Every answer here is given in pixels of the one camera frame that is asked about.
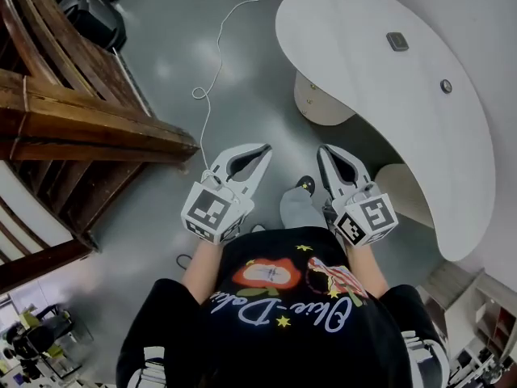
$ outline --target curved tabletop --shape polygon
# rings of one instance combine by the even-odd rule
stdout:
[[[401,32],[409,49],[392,50],[390,32]],[[492,215],[494,153],[476,91],[448,46],[396,0],[284,0],[276,34],[308,80],[401,155],[426,197],[443,257],[464,258]]]

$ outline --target pant leg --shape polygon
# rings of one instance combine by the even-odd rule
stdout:
[[[308,226],[327,228],[323,214],[313,207],[313,198],[302,187],[284,193],[280,202],[280,216],[286,229]]]

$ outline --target black shoe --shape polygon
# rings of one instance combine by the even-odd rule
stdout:
[[[314,194],[314,190],[316,190],[316,183],[314,183],[314,178],[310,175],[304,175],[301,177],[300,181],[296,183],[296,186],[305,188],[308,192],[310,192],[311,197]]]

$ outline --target round black object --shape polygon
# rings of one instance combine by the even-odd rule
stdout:
[[[452,84],[447,79],[444,79],[439,85],[444,93],[450,94],[452,92]]]

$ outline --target person's right arm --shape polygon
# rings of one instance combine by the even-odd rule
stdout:
[[[352,274],[367,292],[377,299],[388,292],[388,283],[379,269],[370,245],[356,249],[347,246],[347,256]]]

